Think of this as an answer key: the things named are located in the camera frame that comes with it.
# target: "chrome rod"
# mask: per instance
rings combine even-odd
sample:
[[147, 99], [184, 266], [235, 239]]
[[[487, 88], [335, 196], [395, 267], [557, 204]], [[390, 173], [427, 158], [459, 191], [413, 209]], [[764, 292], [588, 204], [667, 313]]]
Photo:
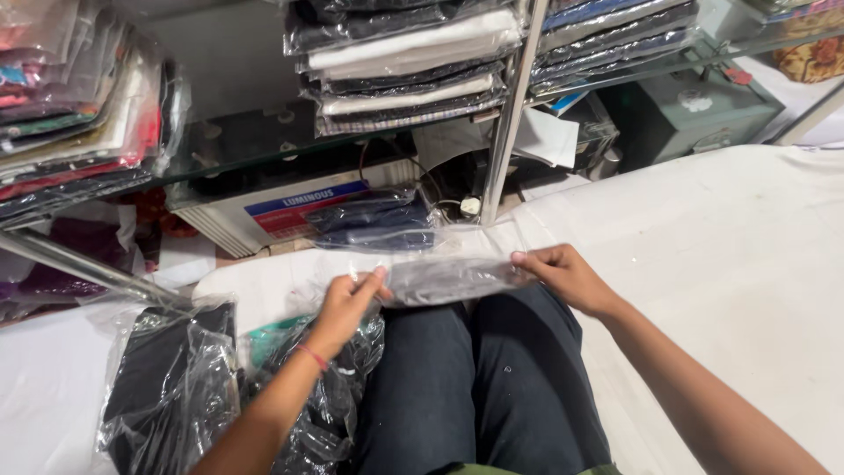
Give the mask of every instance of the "chrome rod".
[[815, 102], [806, 112], [794, 119], [794, 122], [780, 130], [766, 143], [773, 145], [794, 145], [795, 142], [811, 130], [820, 121], [844, 106], [844, 82], [839, 83], [830, 92]]
[[0, 248], [156, 306], [191, 304], [189, 298], [65, 248], [31, 229], [0, 231]]
[[539, 36], [542, 33], [542, 22], [545, 20], [547, 7], [548, 0], [533, 0], [528, 39], [507, 62], [505, 82], [510, 95], [501, 108], [500, 117], [496, 119], [490, 147], [490, 162], [486, 169], [484, 195], [481, 197], [480, 209], [480, 223], [484, 226], [495, 222], [495, 214], [501, 201], [501, 190], [504, 189], [507, 168], [510, 166], [510, 154], [516, 143], [516, 132], [519, 129], [522, 106], [530, 82], [530, 70], [539, 44]]

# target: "white folded shirt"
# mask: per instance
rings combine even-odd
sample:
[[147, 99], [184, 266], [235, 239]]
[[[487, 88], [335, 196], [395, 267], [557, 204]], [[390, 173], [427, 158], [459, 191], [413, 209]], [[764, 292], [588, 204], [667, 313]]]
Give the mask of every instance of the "white folded shirt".
[[358, 63], [377, 57], [394, 56], [410, 50], [453, 43], [513, 30], [521, 36], [521, 26], [509, 8], [493, 10], [448, 25], [411, 31], [380, 40], [365, 41], [338, 49], [308, 55], [311, 69], [325, 69], [341, 64]]
[[336, 116], [339, 114], [350, 114], [352, 112], [383, 111], [398, 107], [420, 106], [453, 97], [484, 92], [485, 90], [492, 89], [493, 85], [495, 85], [495, 75], [485, 74], [460, 84], [419, 94], [372, 97], [367, 99], [328, 99], [322, 102], [320, 114], [323, 116]]

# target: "navy blue pants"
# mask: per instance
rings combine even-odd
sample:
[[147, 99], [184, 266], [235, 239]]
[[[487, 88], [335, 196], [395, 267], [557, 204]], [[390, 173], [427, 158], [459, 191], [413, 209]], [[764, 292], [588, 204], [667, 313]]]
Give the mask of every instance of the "navy blue pants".
[[522, 475], [611, 463], [567, 305], [534, 285], [461, 304], [388, 310], [352, 458], [360, 475], [478, 463]]

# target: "stack of folded clothes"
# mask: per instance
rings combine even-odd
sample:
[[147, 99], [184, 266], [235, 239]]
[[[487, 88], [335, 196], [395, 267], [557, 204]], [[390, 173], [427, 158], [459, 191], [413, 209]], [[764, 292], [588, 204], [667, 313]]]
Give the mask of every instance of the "stack of folded clothes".
[[101, 0], [0, 8], [0, 227], [147, 182], [181, 76]]
[[696, 0], [551, 0], [531, 91], [554, 92], [676, 52], [697, 37], [698, 9]]
[[285, 54], [299, 55], [317, 135], [365, 132], [498, 106], [520, 44], [512, 0], [296, 0]]

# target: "paper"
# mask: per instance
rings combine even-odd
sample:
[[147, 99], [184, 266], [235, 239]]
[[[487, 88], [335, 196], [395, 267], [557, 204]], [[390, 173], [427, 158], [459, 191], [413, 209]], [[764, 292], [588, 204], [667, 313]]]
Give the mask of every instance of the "paper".
[[513, 153], [533, 158], [552, 167], [575, 166], [577, 130], [580, 124], [561, 120], [545, 112], [522, 112]]

